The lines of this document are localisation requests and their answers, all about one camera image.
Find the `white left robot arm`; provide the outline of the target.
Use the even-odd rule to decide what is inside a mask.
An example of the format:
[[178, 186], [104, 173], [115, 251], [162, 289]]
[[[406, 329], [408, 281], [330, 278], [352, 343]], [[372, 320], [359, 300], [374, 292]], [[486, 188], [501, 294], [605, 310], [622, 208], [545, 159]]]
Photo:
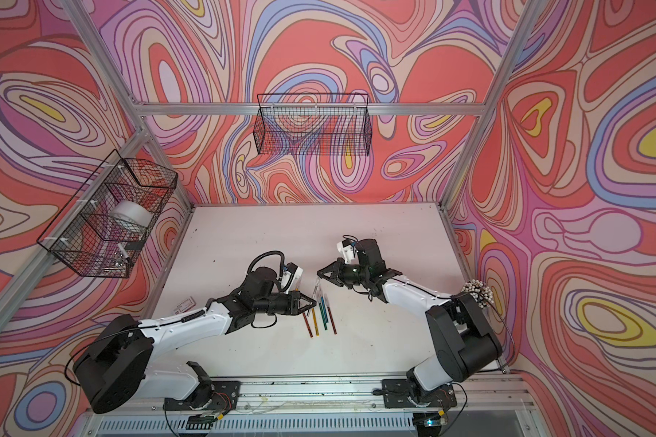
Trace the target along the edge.
[[140, 322], [119, 316], [74, 364], [91, 410], [111, 413], [134, 399], [162, 398], [178, 411], [210, 410], [215, 400], [221, 403], [217, 412], [231, 411], [230, 395], [216, 389], [198, 362], [180, 370], [165, 370], [157, 362], [193, 342], [251, 326], [259, 314], [299, 316], [310, 311], [315, 299], [292, 290], [294, 283], [294, 273], [279, 280], [273, 269], [260, 267], [228, 295], [211, 298], [197, 309]]

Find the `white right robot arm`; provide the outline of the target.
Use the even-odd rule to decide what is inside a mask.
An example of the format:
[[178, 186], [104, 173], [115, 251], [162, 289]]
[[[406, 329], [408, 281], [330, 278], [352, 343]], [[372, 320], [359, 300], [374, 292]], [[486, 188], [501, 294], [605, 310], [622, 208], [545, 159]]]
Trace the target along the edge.
[[337, 244], [341, 257], [319, 269], [317, 276], [337, 287], [400, 307], [425, 320], [434, 355], [407, 373], [424, 393], [451, 382], [464, 382], [488, 370], [503, 353], [497, 334], [484, 314], [488, 292], [469, 283], [456, 294], [428, 289], [397, 269], [389, 268], [374, 239], [345, 236]]

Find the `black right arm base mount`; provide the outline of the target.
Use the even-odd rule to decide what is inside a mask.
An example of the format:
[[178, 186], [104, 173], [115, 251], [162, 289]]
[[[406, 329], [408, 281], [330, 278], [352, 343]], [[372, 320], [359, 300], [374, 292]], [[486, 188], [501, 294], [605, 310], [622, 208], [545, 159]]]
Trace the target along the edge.
[[418, 384], [412, 370], [405, 377], [383, 379], [381, 386], [373, 389], [372, 395], [381, 397], [387, 409], [437, 408], [447, 412], [457, 406], [457, 397], [451, 383], [427, 390]]

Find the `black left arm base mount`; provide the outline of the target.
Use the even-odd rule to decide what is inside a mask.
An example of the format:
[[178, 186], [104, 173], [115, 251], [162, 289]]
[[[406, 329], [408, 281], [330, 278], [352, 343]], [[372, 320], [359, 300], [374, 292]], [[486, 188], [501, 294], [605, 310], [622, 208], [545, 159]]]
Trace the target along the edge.
[[194, 390], [184, 398], [165, 398], [163, 409], [173, 412], [211, 412], [219, 415], [236, 409], [240, 396], [240, 381], [213, 380], [198, 362], [188, 361], [194, 372]]

